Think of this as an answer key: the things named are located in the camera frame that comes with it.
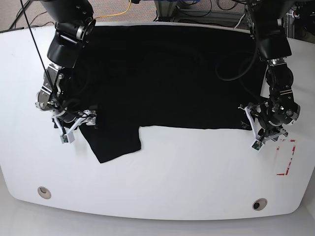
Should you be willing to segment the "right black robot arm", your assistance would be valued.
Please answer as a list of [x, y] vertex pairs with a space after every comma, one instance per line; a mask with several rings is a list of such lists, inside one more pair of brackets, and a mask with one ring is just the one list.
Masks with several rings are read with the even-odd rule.
[[55, 20], [56, 31], [47, 53], [51, 64], [44, 68], [44, 81], [35, 105], [52, 113], [62, 143], [72, 143], [73, 131], [78, 126], [96, 124], [97, 104], [85, 99], [85, 104], [80, 105], [79, 98], [85, 95], [87, 86], [78, 90], [70, 86], [73, 69], [96, 20], [87, 0], [44, 0], [42, 5]]

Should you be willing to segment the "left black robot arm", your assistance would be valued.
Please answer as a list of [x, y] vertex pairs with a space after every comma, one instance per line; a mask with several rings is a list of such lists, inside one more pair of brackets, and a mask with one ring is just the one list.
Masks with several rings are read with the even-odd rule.
[[284, 15], [294, 4], [292, 0], [248, 0], [246, 13], [255, 50], [248, 67], [234, 77], [218, 76], [223, 81], [238, 80], [249, 72], [256, 58], [267, 64], [266, 82], [269, 98], [241, 107], [251, 124], [255, 138], [252, 148], [260, 150], [267, 141], [287, 136], [284, 125], [298, 120], [300, 105], [294, 101], [293, 74], [285, 59], [292, 55], [284, 30]]

